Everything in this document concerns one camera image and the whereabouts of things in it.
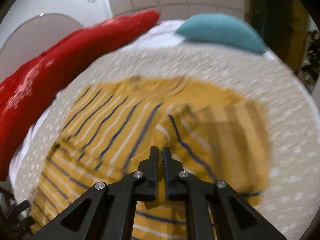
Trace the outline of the beige dotted bed cover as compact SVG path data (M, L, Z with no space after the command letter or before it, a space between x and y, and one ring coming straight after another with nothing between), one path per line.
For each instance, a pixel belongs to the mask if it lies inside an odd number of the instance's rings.
M268 185L255 205L288 239L299 239L319 209L319 113L289 67L275 60L220 47L123 49L81 73L50 106L14 184L18 202L33 203L47 153L86 86L132 77L187 77L229 89L265 111L269 143Z

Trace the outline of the teal pillow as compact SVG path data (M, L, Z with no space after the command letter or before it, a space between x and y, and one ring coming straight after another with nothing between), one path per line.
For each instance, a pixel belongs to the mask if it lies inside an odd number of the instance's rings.
M175 33L190 41L225 44L257 54L268 51L268 46L250 24L227 14L191 16Z

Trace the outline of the white bed headboard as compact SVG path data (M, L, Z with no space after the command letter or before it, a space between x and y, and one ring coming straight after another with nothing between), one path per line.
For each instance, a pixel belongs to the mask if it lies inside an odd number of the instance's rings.
M1 81L81 28L77 20L58 13L41 14L23 22L1 45Z

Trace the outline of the brown wooden door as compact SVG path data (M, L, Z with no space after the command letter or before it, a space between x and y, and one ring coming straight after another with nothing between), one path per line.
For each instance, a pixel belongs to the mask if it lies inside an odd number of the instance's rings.
M294 72L308 37L309 15L300 0L249 0L249 23Z

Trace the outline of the red patterned quilt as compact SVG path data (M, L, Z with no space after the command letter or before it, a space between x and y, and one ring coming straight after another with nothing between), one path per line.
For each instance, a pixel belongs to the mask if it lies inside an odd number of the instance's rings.
M97 58L131 42L158 20L159 12L145 10L77 30L1 82L1 181L6 181L12 157L30 126L56 94Z

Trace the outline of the yellow striped knit sweater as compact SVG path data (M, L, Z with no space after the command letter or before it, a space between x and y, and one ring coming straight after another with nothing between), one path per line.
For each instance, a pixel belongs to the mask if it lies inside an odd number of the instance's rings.
M98 181L116 183L150 148L202 181L226 181L251 205L268 185L265 111L232 90L179 76L86 86L46 155L33 196L36 233Z

